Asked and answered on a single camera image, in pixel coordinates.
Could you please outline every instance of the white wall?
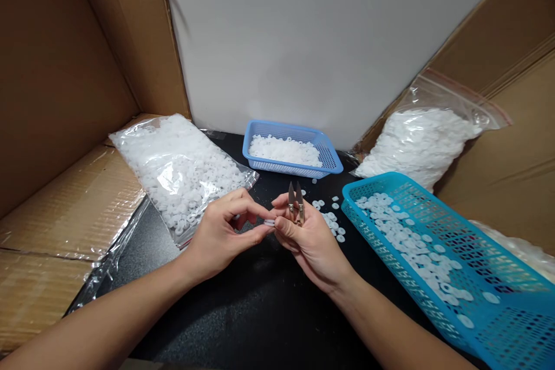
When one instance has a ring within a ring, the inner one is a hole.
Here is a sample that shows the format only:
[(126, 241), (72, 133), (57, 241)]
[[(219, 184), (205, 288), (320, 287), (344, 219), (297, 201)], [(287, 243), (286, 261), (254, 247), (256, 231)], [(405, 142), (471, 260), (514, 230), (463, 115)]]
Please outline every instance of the white wall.
[(349, 149), (480, 0), (170, 0), (193, 118)]

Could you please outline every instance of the hand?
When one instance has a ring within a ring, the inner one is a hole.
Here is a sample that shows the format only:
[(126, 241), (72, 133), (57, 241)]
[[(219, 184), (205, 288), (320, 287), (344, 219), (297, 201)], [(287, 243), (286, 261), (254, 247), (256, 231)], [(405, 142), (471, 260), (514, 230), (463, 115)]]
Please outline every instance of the hand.
[(239, 188), (211, 202), (206, 207), (198, 229), (177, 261), (186, 262), (187, 273), (200, 283), (225, 269), (241, 252), (259, 244), (273, 231), (272, 227), (259, 225), (243, 234), (237, 234), (245, 222), (255, 224), (258, 217), (274, 220), (275, 214), (254, 202), (245, 188)]
[(291, 250), (307, 277), (327, 294), (339, 288), (356, 272), (339, 248), (324, 217), (311, 204), (305, 203), (303, 227), (293, 224), (288, 206), (288, 194), (272, 201), (277, 216), (275, 235), (287, 250)]

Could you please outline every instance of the black work surface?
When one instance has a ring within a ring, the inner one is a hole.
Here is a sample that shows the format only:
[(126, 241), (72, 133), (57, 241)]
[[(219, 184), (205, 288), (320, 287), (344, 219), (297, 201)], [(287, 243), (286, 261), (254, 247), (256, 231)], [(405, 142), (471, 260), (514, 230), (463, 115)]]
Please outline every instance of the black work surface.
[[(243, 136), (226, 134), (212, 141), (248, 166), (242, 154)], [(337, 215), (337, 223), (346, 230), (346, 241), (340, 247), (354, 269), (413, 320), (438, 335), (341, 209), (332, 209), (331, 197), (339, 196), (341, 204), (343, 186), (357, 180), (349, 174), (352, 166), (341, 159), (343, 173), (328, 175), (316, 184), (309, 178), (260, 171), (250, 193), (256, 202), (270, 208), (270, 202), (287, 191), (289, 181), (298, 180), (308, 202), (323, 199), (322, 211)], [(105, 279), (98, 295), (155, 270), (178, 254), (150, 204), (125, 248), (118, 272), (113, 280)], [(341, 312), (273, 235), (187, 293), (131, 357), (217, 369), (380, 368)]]

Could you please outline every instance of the forearm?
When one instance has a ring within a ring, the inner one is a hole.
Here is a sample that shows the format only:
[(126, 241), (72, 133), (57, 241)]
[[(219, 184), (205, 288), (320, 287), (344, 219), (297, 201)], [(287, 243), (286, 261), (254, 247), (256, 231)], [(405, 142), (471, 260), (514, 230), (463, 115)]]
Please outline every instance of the forearm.
[(385, 369), (475, 369), (356, 273), (330, 297)]
[(0, 368), (118, 368), (154, 323), (196, 282), (186, 258), (96, 299), (0, 362)]

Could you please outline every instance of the light blue basket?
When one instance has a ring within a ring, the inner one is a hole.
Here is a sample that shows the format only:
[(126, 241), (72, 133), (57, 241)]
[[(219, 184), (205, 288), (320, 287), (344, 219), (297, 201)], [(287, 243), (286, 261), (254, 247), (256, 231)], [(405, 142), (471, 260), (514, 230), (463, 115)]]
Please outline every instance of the light blue basket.
[[(249, 154), (250, 142), (254, 135), (268, 136), (271, 134), (278, 139), (287, 139), (304, 143), (312, 143), (316, 149), (320, 151), (318, 159), (322, 162), (321, 168), (315, 166), (292, 164), (287, 162), (275, 161), (272, 159), (264, 159), (251, 156)], [(343, 172), (343, 165), (337, 156), (333, 145), (328, 136), (319, 130), (308, 127), (300, 127), (290, 124), (274, 123), (271, 121), (251, 120), (247, 125), (245, 139), (243, 141), (243, 156), (249, 160), (249, 166), (253, 169), (262, 169), (264, 171), (288, 173), (290, 175), (306, 176), (320, 179), (330, 173)]]
[[(439, 299), (355, 204), (374, 193), (388, 194), (415, 221), (413, 232), (432, 236), (458, 260), (462, 269), (449, 277), (473, 301), (451, 306)], [(555, 285), (405, 175), (384, 173), (348, 184), (343, 196), (343, 212), (446, 340), (494, 370), (555, 368)], [(501, 302), (489, 303), (483, 292)], [(475, 327), (465, 327), (459, 314)]]

